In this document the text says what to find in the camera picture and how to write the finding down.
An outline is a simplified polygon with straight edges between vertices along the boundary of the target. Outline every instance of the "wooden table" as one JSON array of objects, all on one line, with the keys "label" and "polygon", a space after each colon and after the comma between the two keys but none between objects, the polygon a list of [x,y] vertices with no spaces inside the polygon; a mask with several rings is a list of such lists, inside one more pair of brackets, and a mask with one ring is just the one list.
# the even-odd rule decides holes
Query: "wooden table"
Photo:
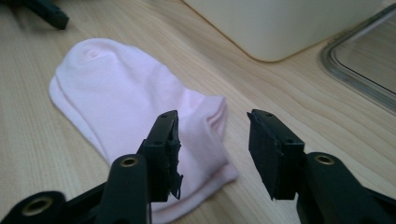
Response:
[{"label": "wooden table", "polygon": [[56,4],[70,17],[65,31],[0,5],[0,218],[39,191],[59,190],[69,200],[106,181],[107,164],[48,91],[66,52],[92,37],[137,46],[188,88],[227,98],[224,145],[240,176],[175,223],[299,223],[295,201],[271,202],[250,158],[246,113],[253,108],[283,120],[305,152],[333,154],[363,186],[396,198],[396,117],[325,71],[318,56],[327,41],[264,63],[178,0]]}]

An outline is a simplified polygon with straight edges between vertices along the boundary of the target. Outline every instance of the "plastic container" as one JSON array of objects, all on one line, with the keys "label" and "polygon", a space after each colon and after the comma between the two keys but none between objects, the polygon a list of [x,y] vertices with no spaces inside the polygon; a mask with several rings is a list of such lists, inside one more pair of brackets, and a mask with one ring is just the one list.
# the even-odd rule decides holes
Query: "plastic container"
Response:
[{"label": "plastic container", "polygon": [[321,60],[346,86],[396,115],[396,4],[338,36]]},{"label": "plastic container", "polygon": [[253,58],[274,62],[373,16],[382,0],[184,0]]}]

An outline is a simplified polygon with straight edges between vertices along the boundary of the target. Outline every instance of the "white container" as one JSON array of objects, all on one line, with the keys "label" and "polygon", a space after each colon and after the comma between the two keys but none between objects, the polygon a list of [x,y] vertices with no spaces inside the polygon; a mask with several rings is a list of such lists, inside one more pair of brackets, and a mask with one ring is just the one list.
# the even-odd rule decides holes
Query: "white container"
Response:
[{"label": "white container", "polygon": [[382,0],[184,0],[253,58],[274,62],[373,16]]}]

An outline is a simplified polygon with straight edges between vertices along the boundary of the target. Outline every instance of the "sock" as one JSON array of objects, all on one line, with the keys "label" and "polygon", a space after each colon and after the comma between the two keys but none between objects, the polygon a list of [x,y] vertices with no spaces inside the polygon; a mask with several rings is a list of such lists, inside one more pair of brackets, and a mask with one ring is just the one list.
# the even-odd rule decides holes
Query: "sock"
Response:
[{"label": "sock", "polygon": [[136,153],[155,119],[177,110],[181,197],[153,203],[153,223],[181,217],[237,178],[222,144],[224,97],[185,88],[138,48],[102,38],[76,44],[58,66],[49,95],[109,164]]}]

